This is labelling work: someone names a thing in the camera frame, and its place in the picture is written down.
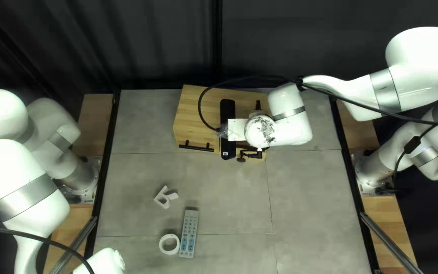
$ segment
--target gray table surface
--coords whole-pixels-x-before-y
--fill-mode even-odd
[[[94,252],[118,249],[126,273],[370,273],[327,97],[302,92],[312,141],[246,163],[179,149],[179,97],[122,91]],[[179,194],[167,210],[153,201],[164,184]],[[158,249],[186,206],[199,209],[194,259]]]

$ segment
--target black handle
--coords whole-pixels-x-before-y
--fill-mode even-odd
[[[213,148],[210,148],[210,143],[207,143],[205,147],[196,147],[196,146],[189,146],[189,141],[186,140],[185,145],[179,145],[180,148],[186,148],[186,149],[193,149],[193,150],[201,150],[201,151],[208,151],[208,152],[214,152]]]

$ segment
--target black backdrop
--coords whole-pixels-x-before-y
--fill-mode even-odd
[[[0,88],[26,103],[54,98],[77,117],[84,94],[121,88],[259,72],[350,79],[386,68],[388,41],[419,26],[438,26],[438,0],[0,0]],[[376,122],[381,141],[390,123]],[[414,205],[434,198],[410,178],[402,214],[421,269],[438,273],[438,200],[424,228],[429,209]]]

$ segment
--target black cable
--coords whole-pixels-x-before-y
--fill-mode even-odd
[[[61,243],[49,240],[47,238],[43,238],[43,237],[40,237],[37,235],[33,235],[30,233],[25,233],[25,232],[21,232],[21,231],[16,231],[16,230],[9,230],[9,229],[0,228],[0,233],[21,236],[21,237],[37,240],[37,241],[61,248],[65,251],[69,252],[70,254],[74,255],[75,257],[77,257],[77,259],[79,259],[83,263],[83,265],[87,268],[87,271],[89,271],[89,274],[95,274],[92,267],[90,267],[90,265],[86,261],[86,259],[84,259],[84,257],[82,257],[81,254],[79,254],[78,252],[76,252],[75,250],[73,250],[72,248],[70,248],[68,246],[65,246]]]
[[[424,132],[422,132],[420,136],[414,136],[408,143],[406,143],[406,145],[404,146],[404,151],[401,153],[400,157],[398,157],[397,163],[395,164],[395,169],[393,170],[393,175],[391,176],[391,179],[393,181],[393,187],[395,187],[395,182],[397,179],[398,165],[400,164],[403,156],[413,152],[421,144],[422,137],[424,137],[427,133],[429,133],[429,131],[431,131],[435,127],[437,127],[437,125],[430,126]]]
[[[247,76],[247,77],[242,77],[242,78],[233,78],[233,79],[230,79],[230,80],[227,80],[227,81],[224,81],[224,82],[217,83],[217,84],[215,84],[213,86],[210,86],[210,87],[204,89],[202,91],[201,95],[198,98],[198,115],[200,117],[200,120],[202,120],[204,125],[206,125],[208,128],[210,128],[210,129],[212,129],[212,130],[214,130],[216,132],[221,131],[221,128],[214,128],[211,125],[209,125],[205,121],[204,116],[202,116],[202,110],[201,110],[201,107],[200,107],[200,103],[202,102],[202,98],[204,97],[205,93],[208,92],[209,90],[213,89],[213,88],[217,88],[217,87],[219,87],[221,85],[224,85],[224,84],[227,84],[227,83],[239,82],[239,81],[243,81],[243,80],[248,79],[248,78],[259,78],[259,77],[276,78],[276,79],[282,80],[284,82],[289,82],[290,81],[288,78],[285,78],[285,77],[279,76],[279,75],[258,74],[258,75],[252,75],[252,76]],[[381,114],[384,114],[384,115],[387,115],[387,116],[392,116],[392,117],[395,117],[395,118],[398,118],[398,119],[402,119],[402,120],[405,120],[405,121],[410,121],[410,122],[419,123],[419,124],[427,124],[427,125],[438,126],[438,122],[435,122],[435,121],[426,121],[426,120],[421,120],[421,119],[417,119],[417,118],[413,118],[413,117],[408,117],[408,116],[404,116],[404,115],[390,113],[390,112],[387,112],[387,111],[384,111],[384,110],[381,110],[381,109],[376,109],[376,108],[364,105],[362,103],[358,103],[358,102],[353,101],[351,99],[348,99],[346,97],[336,95],[336,94],[334,94],[334,93],[332,93],[330,91],[326,91],[326,90],[315,88],[315,87],[313,87],[311,85],[304,84],[302,82],[302,77],[297,77],[297,78],[293,79],[292,81],[294,83],[296,83],[297,86],[300,86],[300,89],[302,89],[302,86],[303,86],[303,87],[309,88],[311,90],[314,90],[314,91],[320,92],[322,94],[325,94],[327,96],[331,96],[331,97],[334,97],[336,99],[339,99],[339,100],[351,103],[353,105],[356,105],[358,107],[362,107],[364,109],[368,109],[368,110],[371,110],[371,111],[374,111],[374,112],[377,112],[377,113],[381,113]]]
[[[346,98],[346,97],[343,97],[343,96],[339,96],[339,95],[333,94],[333,93],[330,92],[330,91],[325,91],[325,90],[322,90],[322,89],[317,89],[317,88],[314,88],[313,86],[310,86],[310,85],[307,85],[307,84],[303,84],[303,83],[302,83],[301,85],[304,86],[304,87],[306,87],[306,88],[309,88],[309,89],[311,89],[311,90],[314,90],[314,91],[320,92],[320,93],[322,93],[322,94],[325,94],[325,95],[328,95],[328,96],[334,97],[334,98],[336,98],[336,99],[339,99],[339,100],[342,100],[342,101],[345,101],[345,102],[351,103],[351,104],[356,105],[356,106],[358,106],[358,107],[362,107],[362,108],[365,108],[365,109],[368,109],[368,110],[371,110],[371,111],[374,111],[374,112],[377,112],[377,113],[381,113],[381,114],[384,114],[384,115],[387,115],[387,116],[392,116],[392,117],[396,117],[396,118],[398,118],[398,119],[402,119],[402,120],[410,121],[410,122],[414,122],[414,123],[419,123],[419,124],[426,124],[426,125],[435,125],[435,126],[438,126],[438,122],[435,122],[435,121],[426,121],[426,120],[421,120],[421,119],[417,119],[417,118],[412,118],[412,117],[408,117],[408,116],[404,116],[404,115],[399,115],[399,114],[395,114],[395,113],[390,113],[390,112],[387,112],[387,111],[384,111],[384,110],[381,110],[381,109],[376,109],[376,108],[373,108],[373,107],[370,107],[370,106],[367,106],[367,105],[364,105],[364,104],[358,103],[358,102],[353,101],[353,100],[351,100],[351,99],[348,99],[348,98]]]
[[[214,127],[212,127],[211,125],[209,125],[209,124],[205,121],[204,116],[202,115],[202,108],[201,108],[201,104],[200,104],[200,103],[202,102],[202,98],[204,97],[204,95],[205,95],[206,92],[208,92],[209,90],[211,90],[211,89],[213,89],[213,88],[218,88],[218,87],[220,87],[220,86],[222,86],[222,85],[224,85],[224,84],[235,83],[235,82],[241,82],[241,81],[246,80],[246,79],[250,79],[250,78],[259,78],[259,77],[265,77],[265,78],[266,78],[266,77],[270,77],[270,78],[281,79],[281,80],[283,80],[283,81],[288,81],[287,78],[284,78],[284,77],[282,77],[282,76],[278,76],[278,75],[272,75],[272,74],[256,74],[256,75],[250,75],[250,76],[241,77],[241,78],[233,78],[233,79],[229,79],[229,80],[226,80],[226,81],[223,81],[223,82],[220,82],[220,83],[214,84],[214,85],[212,85],[212,86],[210,86],[210,87],[204,89],[204,90],[202,91],[202,93],[200,94],[200,96],[198,97],[198,102],[197,102],[197,106],[198,106],[198,116],[200,117],[200,120],[202,120],[202,123],[204,123],[204,125],[205,125],[206,127],[212,129],[213,131],[216,131],[216,132],[220,132],[220,131],[221,131],[221,128],[220,128],[220,127],[219,127],[219,128],[214,128]]]

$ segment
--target white bracket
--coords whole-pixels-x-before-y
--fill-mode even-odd
[[[164,209],[170,207],[170,200],[175,200],[179,197],[179,195],[176,192],[165,195],[167,191],[168,191],[168,187],[164,186],[160,190],[160,192],[156,195],[155,199],[153,199],[157,204],[159,204]]]

